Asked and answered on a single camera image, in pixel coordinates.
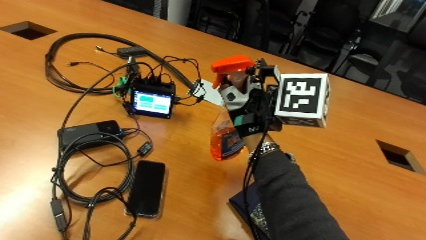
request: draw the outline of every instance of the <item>power adapter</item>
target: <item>power adapter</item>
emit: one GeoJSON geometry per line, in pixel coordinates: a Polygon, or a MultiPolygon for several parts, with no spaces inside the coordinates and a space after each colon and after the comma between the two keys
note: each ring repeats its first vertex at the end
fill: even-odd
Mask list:
{"type": "Polygon", "coordinates": [[[70,144],[81,145],[78,149],[87,149],[107,144],[106,141],[117,142],[118,139],[110,135],[118,139],[122,138],[122,132],[114,120],[61,128],[57,131],[59,149],[63,150],[70,144]]]}

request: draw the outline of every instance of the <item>black sleeve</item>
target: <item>black sleeve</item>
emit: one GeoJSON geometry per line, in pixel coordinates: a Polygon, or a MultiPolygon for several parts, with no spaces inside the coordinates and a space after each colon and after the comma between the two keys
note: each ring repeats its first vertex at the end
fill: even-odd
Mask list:
{"type": "Polygon", "coordinates": [[[254,181],[271,239],[348,239],[280,150],[259,158],[254,181]]]}

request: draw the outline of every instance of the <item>smartphone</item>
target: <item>smartphone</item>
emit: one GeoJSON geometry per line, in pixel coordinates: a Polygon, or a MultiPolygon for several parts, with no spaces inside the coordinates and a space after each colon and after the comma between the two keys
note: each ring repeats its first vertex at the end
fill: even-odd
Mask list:
{"type": "Polygon", "coordinates": [[[135,166],[129,192],[127,205],[139,217],[155,218],[159,215],[165,184],[165,164],[141,160],[135,166]]]}

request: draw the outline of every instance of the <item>spray bottle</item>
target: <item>spray bottle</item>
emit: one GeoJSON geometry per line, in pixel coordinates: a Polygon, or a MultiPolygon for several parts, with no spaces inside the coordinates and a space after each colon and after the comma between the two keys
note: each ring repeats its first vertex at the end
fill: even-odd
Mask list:
{"type": "MultiPolygon", "coordinates": [[[[254,62],[243,55],[215,61],[211,64],[211,71],[216,73],[212,89],[215,89],[223,78],[231,82],[235,88],[240,88],[246,78],[246,68],[252,67],[254,62]]],[[[210,153],[216,161],[235,157],[243,148],[243,142],[232,126],[227,115],[227,109],[222,106],[219,114],[212,122],[210,136],[210,153]]]]}

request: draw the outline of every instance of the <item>table surface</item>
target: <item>table surface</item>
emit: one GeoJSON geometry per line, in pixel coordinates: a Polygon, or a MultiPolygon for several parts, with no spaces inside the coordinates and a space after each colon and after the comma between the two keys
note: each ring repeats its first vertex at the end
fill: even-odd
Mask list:
{"type": "MultiPolygon", "coordinates": [[[[59,238],[49,206],[50,169],[57,158],[55,131],[78,98],[78,94],[51,86],[43,75],[43,55],[59,37],[106,33],[159,56],[195,58],[202,78],[210,81],[210,63],[235,54],[264,58],[282,73],[318,72],[99,0],[0,2],[0,27],[30,21],[55,30],[34,40],[0,31],[0,239],[59,238]]],[[[106,69],[123,63],[94,51],[95,45],[110,51],[125,47],[102,39],[75,40],[59,48],[54,61],[61,73],[83,86],[103,72],[86,65],[66,67],[69,61],[90,61],[106,69]]],[[[189,64],[174,66],[195,79],[189,64]]],[[[307,181],[351,239],[424,239],[424,175],[388,164],[376,141],[408,150],[424,167],[426,108],[332,75],[330,86],[327,127],[284,126],[271,136],[295,155],[307,181]]],[[[186,87],[177,82],[177,94],[185,93],[186,87]]],[[[201,102],[191,107],[175,106],[169,120],[137,117],[154,142],[146,159],[166,164],[167,184],[161,218],[138,219],[130,239],[250,239],[247,228],[226,204],[240,190],[247,152],[223,162],[214,161],[209,153],[210,126],[218,110],[218,106],[201,102]]],[[[87,96],[67,126],[109,119],[121,127],[134,127],[134,120],[111,95],[87,96]]],[[[127,139],[130,151],[143,141],[127,139]]],[[[107,148],[99,155],[102,161],[119,158],[109,154],[107,148]]],[[[65,169],[74,190],[86,196],[105,186],[117,186],[123,173],[125,166],[99,169],[78,159],[65,169]]],[[[79,239],[86,209],[71,203],[71,211],[67,233],[70,239],[79,239]]],[[[99,204],[91,218],[93,239],[115,239],[129,222],[117,200],[99,204]]]]}

